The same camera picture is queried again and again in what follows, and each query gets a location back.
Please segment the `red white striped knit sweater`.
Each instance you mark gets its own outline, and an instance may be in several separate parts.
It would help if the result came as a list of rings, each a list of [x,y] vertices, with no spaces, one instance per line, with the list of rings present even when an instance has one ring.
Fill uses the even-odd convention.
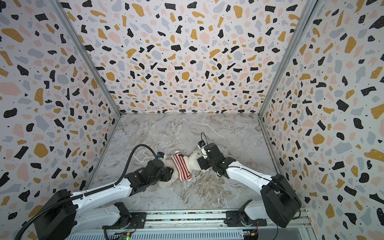
[[[184,155],[176,151],[174,155],[171,157],[179,175],[179,180],[181,181],[190,181],[192,179],[192,174],[187,165],[186,159]]]

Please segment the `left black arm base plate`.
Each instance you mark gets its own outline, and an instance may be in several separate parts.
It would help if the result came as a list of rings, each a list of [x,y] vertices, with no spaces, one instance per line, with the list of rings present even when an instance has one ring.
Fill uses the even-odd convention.
[[[126,216],[120,216],[116,223],[107,225],[106,230],[119,229],[143,229],[146,223],[146,212],[133,212]]]

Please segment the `white plush teddy bear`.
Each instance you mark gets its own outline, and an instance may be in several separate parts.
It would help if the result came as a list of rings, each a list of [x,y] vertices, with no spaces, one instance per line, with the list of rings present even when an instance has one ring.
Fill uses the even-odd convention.
[[[197,159],[202,157],[202,154],[201,154],[201,152],[199,150],[195,150],[189,156],[187,156],[185,154],[183,154],[183,155],[184,155],[184,157],[186,159],[187,165],[189,167],[189,170],[190,170],[192,176],[193,176],[193,171],[202,171],[200,166],[199,166],[199,164],[198,164],[198,162],[197,162]],[[176,169],[176,167],[175,167],[171,157],[172,156],[170,156],[170,157],[168,156],[165,160],[163,160],[163,162],[164,162],[166,167],[173,168],[174,169],[174,173],[173,173],[172,178],[171,178],[170,181],[168,181],[168,182],[159,182],[158,183],[160,188],[162,188],[162,189],[169,188],[173,183],[189,182],[189,181],[181,181],[181,180],[179,180],[178,171],[177,171],[177,169]]]

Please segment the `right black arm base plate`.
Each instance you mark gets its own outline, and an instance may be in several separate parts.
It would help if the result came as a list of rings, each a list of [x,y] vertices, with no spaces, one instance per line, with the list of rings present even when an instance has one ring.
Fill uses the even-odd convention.
[[[267,220],[266,219],[256,219],[251,220],[244,211],[236,210],[236,211],[226,211],[226,217],[224,220],[224,224],[228,227],[266,227]]]

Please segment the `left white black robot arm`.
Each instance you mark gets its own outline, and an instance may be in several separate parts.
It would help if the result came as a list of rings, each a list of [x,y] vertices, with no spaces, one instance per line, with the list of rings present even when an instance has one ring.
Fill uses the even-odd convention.
[[[131,213],[122,199],[144,192],[157,182],[171,180],[174,170],[154,159],[147,166],[123,176],[116,184],[70,193],[56,192],[40,210],[34,221],[39,240],[64,240],[88,229],[109,226],[122,228],[129,224]]]

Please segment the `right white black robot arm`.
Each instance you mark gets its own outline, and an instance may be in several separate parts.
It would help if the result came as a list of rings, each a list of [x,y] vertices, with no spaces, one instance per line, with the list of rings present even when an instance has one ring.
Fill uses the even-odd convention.
[[[300,212],[302,203],[283,175],[270,176],[252,170],[232,157],[225,157],[214,143],[200,141],[198,146],[202,153],[197,160],[201,170],[212,169],[218,177],[238,181],[262,197],[262,203],[248,200],[234,217],[227,217],[229,227],[251,227],[257,220],[270,219],[278,227],[286,228]]]

